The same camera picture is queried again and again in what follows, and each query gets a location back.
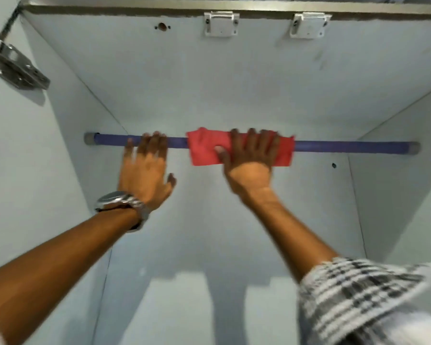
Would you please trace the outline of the person's right hand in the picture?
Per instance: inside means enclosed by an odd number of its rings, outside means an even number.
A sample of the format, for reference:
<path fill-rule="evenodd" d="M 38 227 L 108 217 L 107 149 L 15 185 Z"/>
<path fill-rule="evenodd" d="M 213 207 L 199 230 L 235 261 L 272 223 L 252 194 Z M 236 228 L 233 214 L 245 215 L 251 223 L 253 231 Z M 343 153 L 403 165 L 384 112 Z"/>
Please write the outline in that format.
<path fill-rule="evenodd" d="M 231 167 L 223 168 L 223 172 L 231 191 L 250 208 L 278 202 L 271 188 L 275 160 L 270 160 L 270 144 L 275 132 L 262 130 L 258 133 L 257 158 L 247 157 L 247 134 L 243 137 L 238 129 L 232 129 L 230 133 Z"/>

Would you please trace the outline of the person's left hand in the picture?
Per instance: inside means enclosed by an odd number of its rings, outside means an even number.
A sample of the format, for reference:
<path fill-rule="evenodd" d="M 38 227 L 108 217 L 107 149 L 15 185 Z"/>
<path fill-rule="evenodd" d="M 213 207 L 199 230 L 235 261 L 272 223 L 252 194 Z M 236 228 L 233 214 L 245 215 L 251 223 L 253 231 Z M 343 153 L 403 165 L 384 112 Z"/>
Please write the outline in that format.
<path fill-rule="evenodd" d="M 119 191 L 134 195 L 144 202 L 151 212 L 171 196 L 166 194 L 167 136 L 161 133 L 159 152 L 156 157 L 152 157 L 152 135 L 143 134 L 139 143 L 135 144 L 131 164 L 124 165 L 124 156 L 122 157 L 118 185 Z"/>

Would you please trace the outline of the red cleaning cloth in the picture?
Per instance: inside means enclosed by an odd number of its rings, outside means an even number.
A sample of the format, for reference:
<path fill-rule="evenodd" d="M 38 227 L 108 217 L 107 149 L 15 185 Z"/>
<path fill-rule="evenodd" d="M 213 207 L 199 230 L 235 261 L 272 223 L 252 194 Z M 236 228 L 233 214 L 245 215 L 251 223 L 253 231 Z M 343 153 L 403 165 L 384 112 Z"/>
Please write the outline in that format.
<path fill-rule="evenodd" d="M 221 146 L 231 153 L 231 133 L 198 128 L 187 132 L 187 144 L 192 164 L 196 167 L 221 164 L 216 146 Z M 274 167 L 289 167 L 295 150 L 295 137 L 281 137 Z"/>

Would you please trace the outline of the purple closet rod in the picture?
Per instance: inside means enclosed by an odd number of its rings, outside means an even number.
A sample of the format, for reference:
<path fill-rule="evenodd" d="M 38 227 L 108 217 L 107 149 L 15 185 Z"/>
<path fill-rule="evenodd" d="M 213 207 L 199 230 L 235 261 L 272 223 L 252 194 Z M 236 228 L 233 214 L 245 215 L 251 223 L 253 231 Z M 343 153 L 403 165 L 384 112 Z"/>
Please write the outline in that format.
<path fill-rule="evenodd" d="M 103 134 L 98 136 L 98 144 L 104 146 L 124 146 L 127 139 L 134 139 L 135 143 L 141 136 Z M 363 141 L 296 141 L 296 152 L 309 153 L 345 153 L 345 154 L 386 154 L 407 155 L 408 142 L 363 142 Z"/>

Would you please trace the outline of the person's right forearm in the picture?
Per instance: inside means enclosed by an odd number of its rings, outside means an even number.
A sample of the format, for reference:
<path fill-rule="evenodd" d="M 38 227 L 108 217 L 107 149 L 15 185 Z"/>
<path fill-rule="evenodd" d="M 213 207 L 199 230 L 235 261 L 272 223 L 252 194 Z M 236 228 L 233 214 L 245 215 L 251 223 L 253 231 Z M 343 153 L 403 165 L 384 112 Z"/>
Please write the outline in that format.
<path fill-rule="evenodd" d="M 316 266 L 339 257 L 283 205 L 271 188 L 244 190 L 240 199 L 262 223 L 297 283 Z"/>

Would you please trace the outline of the person's left forearm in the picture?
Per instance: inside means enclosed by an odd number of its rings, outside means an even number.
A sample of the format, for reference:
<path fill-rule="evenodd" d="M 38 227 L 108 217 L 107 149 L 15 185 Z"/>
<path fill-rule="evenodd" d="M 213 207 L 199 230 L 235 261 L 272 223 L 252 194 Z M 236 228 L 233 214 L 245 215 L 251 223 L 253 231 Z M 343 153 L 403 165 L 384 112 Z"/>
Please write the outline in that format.
<path fill-rule="evenodd" d="M 0 333 L 6 343 L 30 337 L 140 219 L 134 209 L 100 212 L 1 266 Z"/>

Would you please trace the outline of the silver metal wristwatch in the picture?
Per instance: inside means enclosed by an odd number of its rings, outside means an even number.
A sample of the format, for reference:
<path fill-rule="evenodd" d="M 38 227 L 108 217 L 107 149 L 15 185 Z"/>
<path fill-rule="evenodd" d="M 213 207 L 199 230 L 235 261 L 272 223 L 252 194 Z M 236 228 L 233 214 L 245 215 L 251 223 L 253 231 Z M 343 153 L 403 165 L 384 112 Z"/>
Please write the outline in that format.
<path fill-rule="evenodd" d="M 137 224 L 132 226 L 128 233 L 140 231 L 148 220 L 151 211 L 144 202 L 140 201 L 134 195 L 125 191 L 110 192 L 100 197 L 94 206 L 95 211 L 98 213 L 124 208 L 134 209 L 139 216 Z"/>

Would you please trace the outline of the white wardrobe cabinet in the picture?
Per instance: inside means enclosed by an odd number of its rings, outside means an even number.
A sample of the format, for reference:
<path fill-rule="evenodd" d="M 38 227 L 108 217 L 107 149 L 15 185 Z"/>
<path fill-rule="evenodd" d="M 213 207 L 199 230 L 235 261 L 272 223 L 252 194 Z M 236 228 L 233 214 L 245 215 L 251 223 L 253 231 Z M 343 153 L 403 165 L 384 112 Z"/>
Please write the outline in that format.
<path fill-rule="evenodd" d="M 240 14 L 207 37 L 204 13 Z M 292 39 L 295 13 L 332 18 Z M 431 5 L 0 0 L 0 37 L 51 81 L 0 78 L 0 266 L 94 213 L 122 147 L 85 132 L 206 127 L 303 140 L 415 141 L 417 155 L 295 152 L 284 204 L 341 254 L 431 262 Z M 82 278 L 26 345 L 299 345 L 296 284 L 221 166 L 171 149 L 177 188 Z"/>

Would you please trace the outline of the silver metal door hinge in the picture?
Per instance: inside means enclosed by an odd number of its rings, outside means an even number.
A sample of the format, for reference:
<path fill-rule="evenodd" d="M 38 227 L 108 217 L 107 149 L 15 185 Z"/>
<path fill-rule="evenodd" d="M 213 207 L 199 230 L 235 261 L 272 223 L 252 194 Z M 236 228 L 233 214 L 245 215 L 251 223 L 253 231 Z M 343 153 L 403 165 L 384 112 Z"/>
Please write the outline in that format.
<path fill-rule="evenodd" d="M 16 47 L 0 40 L 0 77 L 19 90 L 47 90 L 51 81 Z"/>

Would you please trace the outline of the black white checked sleeve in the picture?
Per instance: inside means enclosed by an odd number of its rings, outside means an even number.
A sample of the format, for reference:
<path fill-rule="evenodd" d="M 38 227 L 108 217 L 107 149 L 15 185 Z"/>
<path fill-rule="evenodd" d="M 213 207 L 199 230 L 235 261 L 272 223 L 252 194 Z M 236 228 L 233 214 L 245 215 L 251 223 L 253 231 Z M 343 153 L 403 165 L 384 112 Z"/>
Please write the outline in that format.
<path fill-rule="evenodd" d="M 299 284 L 299 344 L 431 345 L 431 314 L 412 302 L 430 286 L 431 263 L 320 264 Z"/>

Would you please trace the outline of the white plastic cabinet bracket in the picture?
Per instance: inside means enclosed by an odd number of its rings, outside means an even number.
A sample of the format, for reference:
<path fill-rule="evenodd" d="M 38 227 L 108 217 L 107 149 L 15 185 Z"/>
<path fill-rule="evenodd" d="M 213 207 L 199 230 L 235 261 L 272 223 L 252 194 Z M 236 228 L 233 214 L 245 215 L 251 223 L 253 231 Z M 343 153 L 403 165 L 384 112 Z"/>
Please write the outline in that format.
<path fill-rule="evenodd" d="M 325 30 L 332 18 L 324 12 L 295 13 L 289 30 L 292 39 L 315 40 L 325 35 Z"/>
<path fill-rule="evenodd" d="M 233 11 L 204 13 L 204 34 L 207 37 L 230 38 L 238 34 L 240 14 Z"/>

